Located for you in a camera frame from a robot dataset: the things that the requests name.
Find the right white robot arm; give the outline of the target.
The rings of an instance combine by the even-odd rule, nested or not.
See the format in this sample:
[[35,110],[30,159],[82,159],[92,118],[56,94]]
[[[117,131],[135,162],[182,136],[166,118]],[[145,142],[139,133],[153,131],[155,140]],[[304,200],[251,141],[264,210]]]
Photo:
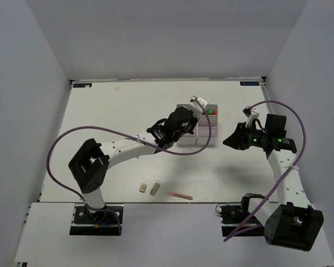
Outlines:
[[278,183],[276,204],[266,201],[261,194],[247,193],[238,206],[221,206],[219,213],[224,224],[223,236],[231,232],[231,224],[244,220],[261,225],[268,244],[284,248],[310,251],[322,227],[323,213],[315,210],[302,186],[298,168],[294,165],[297,148],[294,140],[286,137],[286,117],[268,114],[261,126],[254,111],[246,113],[247,121],[240,122],[234,133],[223,144],[236,150],[261,148]]

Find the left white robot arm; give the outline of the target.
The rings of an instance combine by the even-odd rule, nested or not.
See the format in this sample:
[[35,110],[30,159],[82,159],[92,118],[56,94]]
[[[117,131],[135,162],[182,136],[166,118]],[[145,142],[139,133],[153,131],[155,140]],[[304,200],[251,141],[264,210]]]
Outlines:
[[97,143],[89,139],[70,160],[68,167],[76,180],[82,198],[89,206],[87,215],[95,222],[106,217],[106,206],[100,187],[107,171],[127,160],[153,155],[170,149],[185,134],[193,133],[203,111],[187,105],[176,108],[168,118],[157,121],[136,137]]

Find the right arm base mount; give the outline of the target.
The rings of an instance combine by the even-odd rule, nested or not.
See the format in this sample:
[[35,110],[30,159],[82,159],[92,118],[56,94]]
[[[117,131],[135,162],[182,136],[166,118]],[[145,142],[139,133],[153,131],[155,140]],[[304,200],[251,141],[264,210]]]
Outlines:
[[[215,213],[221,219],[222,237],[229,235],[247,216],[241,211],[241,205],[230,205],[226,203],[218,204]],[[236,235],[236,237],[256,237],[264,236],[264,227],[259,226],[249,231]]]

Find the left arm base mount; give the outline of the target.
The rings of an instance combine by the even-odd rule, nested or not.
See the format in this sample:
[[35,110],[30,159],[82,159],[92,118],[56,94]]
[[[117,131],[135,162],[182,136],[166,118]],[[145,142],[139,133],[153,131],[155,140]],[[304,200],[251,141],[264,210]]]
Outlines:
[[90,212],[84,205],[73,209],[70,236],[120,236],[122,233],[123,205],[107,206],[111,212]]

